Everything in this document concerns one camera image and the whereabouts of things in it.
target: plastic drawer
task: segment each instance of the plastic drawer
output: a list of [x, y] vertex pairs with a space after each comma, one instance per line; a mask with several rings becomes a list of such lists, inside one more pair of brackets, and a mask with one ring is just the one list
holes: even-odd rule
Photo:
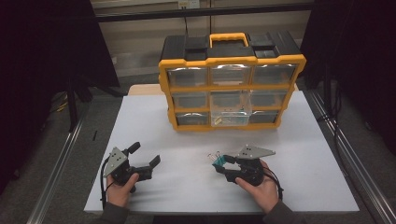
[[213, 127], [248, 125], [250, 114], [248, 91], [210, 92], [210, 123]]
[[251, 113], [249, 123], [275, 123], [278, 111], [277, 110], [256, 110]]
[[201, 108], [206, 107], [207, 92], [193, 91], [193, 92], [174, 92], [172, 99], [175, 108]]
[[206, 125], [208, 113], [176, 113], [177, 125]]
[[295, 64], [267, 64], [255, 67], [253, 84], [288, 84]]
[[195, 87], [207, 85], [207, 68], [182, 67], [166, 70], [169, 83], [174, 87]]
[[282, 106], [288, 90], [251, 91], [252, 106]]
[[224, 64], [211, 67], [211, 84], [220, 86], [236, 86], [248, 84], [250, 66], [242, 64]]

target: white wall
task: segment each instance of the white wall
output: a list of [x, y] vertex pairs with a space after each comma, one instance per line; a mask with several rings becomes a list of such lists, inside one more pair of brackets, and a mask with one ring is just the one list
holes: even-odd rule
[[[98, 15], [177, 9], [177, 1], [172, 1], [174, 0], [92, 0], [92, 5]], [[307, 1], [212, 0], [212, 7], [243, 7], [297, 2]], [[209, 0], [201, 0], [200, 5], [209, 7]], [[266, 31], [288, 30], [297, 44], [300, 44], [309, 14], [309, 11], [295, 11], [214, 16], [211, 18], [212, 33], [263, 34]], [[189, 36], [209, 34], [209, 17], [193, 17], [186, 20]], [[168, 35], [185, 34], [183, 18], [103, 22], [100, 23], [100, 27], [110, 54], [115, 60], [117, 58], [115, 68], [119, 77], [157, 72], [164, 39]]]

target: table surface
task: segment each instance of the table surface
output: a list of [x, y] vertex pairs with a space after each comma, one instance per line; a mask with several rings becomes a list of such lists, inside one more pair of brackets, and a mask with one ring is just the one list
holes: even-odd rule
[[[138, 182], [130, 200], [136, 214], [259, 214], [253, 199], [224, 175], [216, 173], [209, 153], [235, 156], [245, 145], [276, 152], [262, 158], [276, 173], [283, 202], [297, 212], [351, 212], [359, 208], [301, 91], [295, 91], [279, 128], [259, 131], [176, 132], [167, 118], [164, 95], [125, 96], [103, 161], [113, 147], [134, 142], [141, 148], [130, 164], [161, 163], [150, 180]], [[84, 208], [102, 212], [100, 167]]]

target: sleeve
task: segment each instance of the sleeve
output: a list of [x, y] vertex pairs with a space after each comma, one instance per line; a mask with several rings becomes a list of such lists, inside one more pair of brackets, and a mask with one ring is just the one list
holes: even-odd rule
[[279, 201], [262, 220], [266, 224], [306, 224], [304, 217], [292, 212], [284, 203]]
[[124, 224], [128, 217], [128, 212], [129, 210], [126, 208], [106, 203], [103, 214], [91, 224]]

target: yellow storage organizer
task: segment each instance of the yellow storage organizer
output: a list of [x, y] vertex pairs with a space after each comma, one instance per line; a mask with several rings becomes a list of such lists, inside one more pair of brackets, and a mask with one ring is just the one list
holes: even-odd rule
[[289, 32], [170, 35], [159, 63], [177, 131], [276, 128], [305, 57]]

